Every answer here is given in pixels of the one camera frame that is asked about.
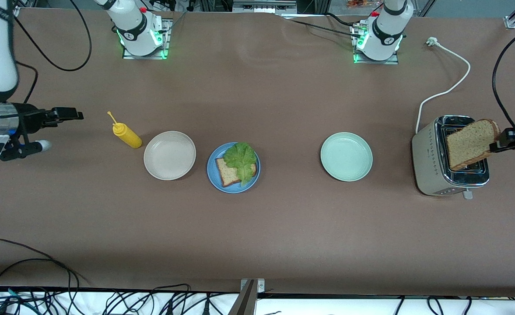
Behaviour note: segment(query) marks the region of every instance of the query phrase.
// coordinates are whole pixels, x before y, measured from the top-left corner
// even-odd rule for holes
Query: toaster
[[[473,199],[472,189],[489,181],[487,159],[451,170],[448,163],[446,136],[461,130],[475,120],[468,116],[445,115],[413,136],[413,167],[419,190],[429,196],[449,196],[462,193]]]

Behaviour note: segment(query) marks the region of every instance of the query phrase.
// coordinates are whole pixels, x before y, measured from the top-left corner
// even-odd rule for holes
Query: lettuce leaf
[[[238,142],[224,153],[224,162],[227,167],[236,168],[243,186],[253,177],[251,165],[257,162],[257,156],[249,144]]]

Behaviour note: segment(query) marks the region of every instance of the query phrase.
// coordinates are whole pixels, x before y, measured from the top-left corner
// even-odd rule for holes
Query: whole wheat bread
[[[226,165],[226,162],[223,158],[217,159],[217,167],[219,168],[219,173],[221,174],[221,181],[223,183],[223,187],[228,187],[232,184],[239,183],[242,180],[238,177],[236,168],[229,168]],[[252,177],[257,173],[257,165],[251,165],[253,174]]]
[[[489,145],[497,141],[501,130],[491,119],[470,123],[446,137],[448,163],[451,170],[460,170],[491,156]]]

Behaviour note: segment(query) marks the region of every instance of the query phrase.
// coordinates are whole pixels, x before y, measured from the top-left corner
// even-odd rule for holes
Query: light green plate
[[[358,181],[372,168],[372,150],[363,138],[339,132],[323,142],[321,159],[329,175],[344,182]]]

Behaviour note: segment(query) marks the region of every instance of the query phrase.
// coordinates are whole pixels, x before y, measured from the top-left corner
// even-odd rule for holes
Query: tabletop
[[[0,237],[55,256],[87,287],[187,282],[235,291],[240,278],[257,277],[275,292],[515,295],[515,151],[489,159],[490,181],[472,201],[422,195],[411,161],[420,102],[466,70],[425,46],[429,36],[473,67],[425,105],[421,127],[445,114],[509,127],[491,91],[495,60],[515,36],[500,19],[413,18],[399,65],[382,66],[354,64],[344,35],[273,14],[187,13],[167,60],[123,60],[109,16],[84,15],[93,54],[76,72],[56,70],[15,27],[17,60],[39,70],[29,102],[76,107],[85,119],[31,135],[50,140],[51,151],[0,161]],[[75,11],[23,9],[19,19],[60,66],[84,60]],[[325,17],[305,20],[345,30]],[[20,74],[13,102],[32,82],[31,71]],[[497,86],[515,120],[515,44]],[[112,134],[108,110],[141,148]],[[159,181],[144,168],[144,148],[170,130],[193,139],[196,161],[181,179]],[[322,168],[322,142],[336,132],[371,146],[367,177],[340,182]],[[206,172],[211,152],[232,141],[248,142],[262,166],[238,195],[218,191]],[[31,255],[0,244],[0,270]],[[7,277],[67,285],[46,264]]]

